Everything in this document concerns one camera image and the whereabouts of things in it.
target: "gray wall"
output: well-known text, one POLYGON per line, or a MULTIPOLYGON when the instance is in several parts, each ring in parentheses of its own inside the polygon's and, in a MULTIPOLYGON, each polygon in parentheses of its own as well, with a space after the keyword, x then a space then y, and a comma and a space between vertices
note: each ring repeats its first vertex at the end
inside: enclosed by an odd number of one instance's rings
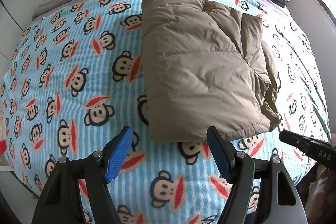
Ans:
POLYGON ((330 131, 336 133, 336 26, 317 0, 291 0, 287 8, 310 41, 325 93, 330 131))

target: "silver bolt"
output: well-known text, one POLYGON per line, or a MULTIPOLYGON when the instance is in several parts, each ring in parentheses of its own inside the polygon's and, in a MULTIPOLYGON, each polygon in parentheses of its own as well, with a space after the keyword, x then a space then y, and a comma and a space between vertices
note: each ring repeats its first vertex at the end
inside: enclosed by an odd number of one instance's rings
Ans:
POLYGON ((281 160, 280 160, 280 158, 278 158, 278 157, 273 157, 272 160, 273 160, 273 162, 276 163, 276 164, 281 163, 281 160))
POLYGON ((67 161, 67 157, 60 157, 59 159, 58 159, 58 162, 60 163, 60 164, 63 164, 63 163, 65 163, 66 161, 67 161))
POLYGON ((102 152, 101 151, 95 151, 95 152, 93 152, 93 157, 95 157, 95 158, 100 158, 101 157, 101 155, 102 155, 102 152))
POLYGON ((238 152, 237 152, 237 156, 238 156, 239 158, 245 158, 245 157, 246 157, 246 153, 243 152, 243 151, 238 151, 238 152))

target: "bed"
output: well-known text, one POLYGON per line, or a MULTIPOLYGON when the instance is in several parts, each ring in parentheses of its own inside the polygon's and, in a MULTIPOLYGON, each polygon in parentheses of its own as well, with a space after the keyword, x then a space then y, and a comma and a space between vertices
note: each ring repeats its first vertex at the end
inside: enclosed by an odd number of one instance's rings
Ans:
MULTIPOLYGON (((280 125, 232 143, 251 157, 278 155, 297 184, 315 162, 281 143, 279 132, 324 141, 330 134, 309 40, 288 9, 269 0, 213 1, 261 17, 263 40, 277 60, 280 125)), ((207 144, 149 140, 141 15, 141 0, 45 0, 36 8, 1 86, 6 158, 39 195, 59 157, 87 157, 127 125, 134 131, 132 147, 109 185, 123 223, 216 223, 231 186, 219 176, 207 144), (129 73, 116 67, 120 58, 130 62, 129 73), (153 188, 163 181, 171 190, 157 196, 153 188)), ((87 222, 93 223, 85 181, 79 185, 87 222)), ((249 212, 258 192, 255 180, 249 212)))

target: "puffer jacket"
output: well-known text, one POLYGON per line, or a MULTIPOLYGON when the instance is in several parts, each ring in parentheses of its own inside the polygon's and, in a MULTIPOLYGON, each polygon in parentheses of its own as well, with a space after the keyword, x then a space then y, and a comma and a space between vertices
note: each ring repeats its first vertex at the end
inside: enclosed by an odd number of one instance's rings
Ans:
POLYGON ((226 140, 279 123, 277 69, 262 19, 207 0, 142 0, 150 139, 226 140))

